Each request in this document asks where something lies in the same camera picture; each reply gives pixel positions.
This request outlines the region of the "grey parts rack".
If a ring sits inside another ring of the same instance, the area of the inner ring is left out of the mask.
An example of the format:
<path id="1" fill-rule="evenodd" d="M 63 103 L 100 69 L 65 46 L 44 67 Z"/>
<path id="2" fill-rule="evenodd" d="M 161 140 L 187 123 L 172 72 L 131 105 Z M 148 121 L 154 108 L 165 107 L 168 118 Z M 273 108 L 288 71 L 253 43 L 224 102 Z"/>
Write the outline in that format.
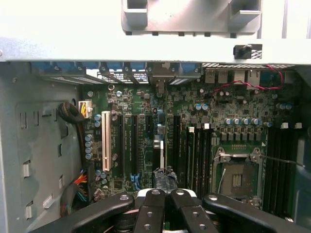
<path id="1" fill-rule="evenodd" d="M 262 0 L 121 0 L 126 33 L 256 33 Z"/>

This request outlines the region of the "long expansion slot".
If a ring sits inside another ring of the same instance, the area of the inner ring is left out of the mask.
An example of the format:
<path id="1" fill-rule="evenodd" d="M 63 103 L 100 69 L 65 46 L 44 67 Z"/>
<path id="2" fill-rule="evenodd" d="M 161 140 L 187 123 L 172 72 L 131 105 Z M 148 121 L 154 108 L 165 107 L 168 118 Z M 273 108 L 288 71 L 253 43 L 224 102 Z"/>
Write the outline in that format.
<path id="1" fill-rule="evenodd" d="M 124 120 L 123 115 L 118 116 L 118 137 L 119 137 L 119 164 L 120 164 L 120 177 L 124 176 Z"/>

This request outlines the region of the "CPU socket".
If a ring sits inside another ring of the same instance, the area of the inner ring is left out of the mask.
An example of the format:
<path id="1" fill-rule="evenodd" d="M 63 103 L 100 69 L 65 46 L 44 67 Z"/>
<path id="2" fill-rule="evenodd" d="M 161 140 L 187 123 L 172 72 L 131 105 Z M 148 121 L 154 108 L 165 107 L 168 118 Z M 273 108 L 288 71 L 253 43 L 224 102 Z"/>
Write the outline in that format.
<path id="1" fill-rule="evenodd" d="M 257 209 L 262 206 L 263 156 L 258 146 L 218 146 L 214 149 L 210 192 Z"/>

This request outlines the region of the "black RAM slot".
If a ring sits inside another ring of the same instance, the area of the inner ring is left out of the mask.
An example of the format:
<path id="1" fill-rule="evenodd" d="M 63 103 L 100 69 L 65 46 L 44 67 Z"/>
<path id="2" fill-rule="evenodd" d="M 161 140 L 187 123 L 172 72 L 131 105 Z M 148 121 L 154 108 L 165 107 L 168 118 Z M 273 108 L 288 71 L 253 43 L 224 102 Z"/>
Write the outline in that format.
<path id="1" fill-rule="evenodd" d="M 206 130 L 206 165 L 205 165 L 205 194 L 209 192 L 210 186 L 210 168 L 211 168 L 211 139 L 212 139 L 213 129 Z"/>
<path id="2" fill-rule="evenodd" d="M 291 159 L 294 162 L 297 162 L 297 147 L 298 147 L 298 140 L 300 136 L 300 129 L 293 129 L 293 146 L 292 146 L 292 154 Z M 291 185 L 290 185 L 290 194 L 291 194 L 291 201 L 290 201 L 290 214 L 292 219 L 294 219 L 294 205 L 295 205 L 295 177 L 296 177 L 296 168 L 297 165 L 292 165 L 291 168 Z"/>
<path id="3" fill-rule="evenodd" d="M 281 130 L 278 130 L 277 132 L 277 142 L 276 142 L 276 148 L 277 148 L 277 154 L 276 158 L 281 159 L 281 140 L 282 140 L 282 133 Z M 279 200 L 278 200 L 278 195 L 279 195 L 279 170 L 280 170 L 280 161 L 276 162 L 276 195 L 275 195 L 275 214 L 278 216 L 278 211 L 279 211 Z"/>
<path id="4" fill-rule="evenodd" d="M 282 159 L 290 160 L 291 158 L 291 140 L 290 137 L 290 129 L 282 129 Z M 290 164 L 284 163 L 282 165 L 282 205 L 281 205 L 281 213 L 282 216 L 287 216 L 288 213 L 288 200 L 289 200 L 289 185 L 290 178 L 288 177 L 288 172 L 290 171 Z"/>
<path id="5" fill-rule="evenodd" d="M 196 194 L 199 197 L 201 193 L 201 145 L 202 145 L 202 139 L 201 139 L 201 132 L 202 129 L 197 129 L 196 136 L 197 136 L 197 143 L 196 143 Z"/>
<path id="6" fill-rule="evenodd" d="M 274 158 L 274 152 L 275 152 L 275 129 L 270 128 L 269 129 L 269 140 L 268 140 L 268 150 L 267 150 L 267 156 L 270 156 Z M 271 195 L 272 195 L 272 184 L 273 184 L 273 167 L 274 167 L 274 161 L 272 159 L 267 159 L 267 178 L 269 178 L 267 181 L 269 184 L 267 184 L 268 192 L 267 192 L 267 211 L 271 212 Z"/>

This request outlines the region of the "white expansion slot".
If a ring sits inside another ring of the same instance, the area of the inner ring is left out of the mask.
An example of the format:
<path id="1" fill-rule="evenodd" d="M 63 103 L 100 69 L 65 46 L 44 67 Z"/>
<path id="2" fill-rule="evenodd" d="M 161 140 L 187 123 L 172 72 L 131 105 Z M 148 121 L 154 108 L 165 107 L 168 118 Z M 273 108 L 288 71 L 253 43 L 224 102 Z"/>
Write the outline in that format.
<path id="1" fill-rule="evenodd" d="M 111 112 L 102 111 L 102 163 L 103 170 L 111 169 Z"/>

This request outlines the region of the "short black expansion slot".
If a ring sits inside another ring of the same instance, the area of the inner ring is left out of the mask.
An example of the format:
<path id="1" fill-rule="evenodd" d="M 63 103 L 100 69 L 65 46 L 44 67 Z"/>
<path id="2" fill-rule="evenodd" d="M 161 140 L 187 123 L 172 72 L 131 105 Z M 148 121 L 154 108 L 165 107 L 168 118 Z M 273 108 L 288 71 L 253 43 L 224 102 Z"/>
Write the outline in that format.
<path id="1" fill-rule="evenodd" d="M 148 137 L 151 138 L 154 135 L 154 119 L 152 115 L 145 116 L 145 127 Z"/>

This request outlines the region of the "black open PC case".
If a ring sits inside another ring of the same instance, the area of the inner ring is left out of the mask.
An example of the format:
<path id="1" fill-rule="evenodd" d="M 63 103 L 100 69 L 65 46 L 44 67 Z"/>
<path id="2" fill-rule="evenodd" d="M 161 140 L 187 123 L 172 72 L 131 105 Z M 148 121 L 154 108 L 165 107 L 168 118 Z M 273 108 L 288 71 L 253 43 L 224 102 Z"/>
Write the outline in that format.
<path id="1" fill-rule="evenodd" d="M 98 202 L 88 196 L 88 180 L 93 169 L 86 161 L 85 117 L 79 110 L 84 87 L 121 83 L 122 79 L 137 84 L 138 79 L 144 77 L 153 81 L 178 78 L 192 82 L 209 70 L 288 72 L 290 77 L 301 81 L 297 111 L 302 131 L 298 140 L 297 161 L 306 167 L 296 168 L 294 219 L 280 218 L 311 230 L 310 39 L 264 40 L 216 38 L 210 35 L 195 38 L 118 38 L 98 34 L 39 40 L 0 37 L 0 62 L 28 63 L 33 75 L 49 82 L 70 84 L 78 90 L 76 103 L 65 101 L 57 107 L 58 115 L 76 129 L 81 158 L 78 174 L 62 193 L 59 218 Z"/>

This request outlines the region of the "metal locking lever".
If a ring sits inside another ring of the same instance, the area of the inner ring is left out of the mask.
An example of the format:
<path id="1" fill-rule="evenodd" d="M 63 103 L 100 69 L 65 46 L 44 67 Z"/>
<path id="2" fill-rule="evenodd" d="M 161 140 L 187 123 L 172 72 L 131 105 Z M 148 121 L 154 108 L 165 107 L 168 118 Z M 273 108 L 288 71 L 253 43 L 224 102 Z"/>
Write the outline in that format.
<path id="1" fill-rule="evenodd" d="M 285 159 L 275 158 L 275 157 L 266 156 L 266 155 L 260 155 L 260 157 L 266 158 L 266 159 L 270 159 L 270 160 L 279 161 L 279 162 L 283 162 L 283 163 L 293 164 L 293 165 L 300 166 L 300 167 L 303 167 L 303 168 L 306 167 L 304 164 L 296 162 L 296 161 L 285 160 Z"/>

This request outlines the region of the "green motherboard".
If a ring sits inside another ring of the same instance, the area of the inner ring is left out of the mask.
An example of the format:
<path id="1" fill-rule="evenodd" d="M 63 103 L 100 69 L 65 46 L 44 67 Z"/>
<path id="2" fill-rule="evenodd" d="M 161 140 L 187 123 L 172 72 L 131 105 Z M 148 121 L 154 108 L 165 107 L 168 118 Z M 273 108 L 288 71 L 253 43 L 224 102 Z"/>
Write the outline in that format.
<path id="1" fill-rule="evenodd" d="M 122 79 L 82 89 L 79 110 L 85 117 L 85 155 L 93 173 L 88 180 L 88 196 L 99 201 L 119 192 L 137 194 L 153 187 L 153 171 L 168 168 L 168 189 L 190 189 L 196 194 L 197 129 L 201 132 L 201 193 L 205 196 L 206 130 L 213 129 L 211 139 L 211 168 L 214 149 L 218 146 L 239 145 L 242 148 L 258 146 L 267 156 L 269 129 L 277 132 L 290 129 L 291 154 L 293 129 L 302 131 L 297 107 L 301 81 L 288 72 L 276 70 L 212 71 L 194 81 L 173 78 L 153 81 L 149 77 L 138 79 L 137 84 Z M 102 111 L 111 112 L 111 169 L 103 170 L 102 163 Z M 124 176 L 120 177 L 118 116 L 124 120 Z M 131 116 L 138 116 L 138 175 L 131 181 Z M 145 116 L 154 119 L 154 135 L 149 138 Z M 180 120 L 179 171 L 181 187 L 173 169 L 173 117 Z M 273 167 L 271 214 L 275 214 L 276 162 Z M 287 216 L 282 216 L 282 165 L 279 170 L 280 217 L 291 217 L 290 185 Z M 263 158 L 262 206 L 267 211 L 267 159 Z"/>

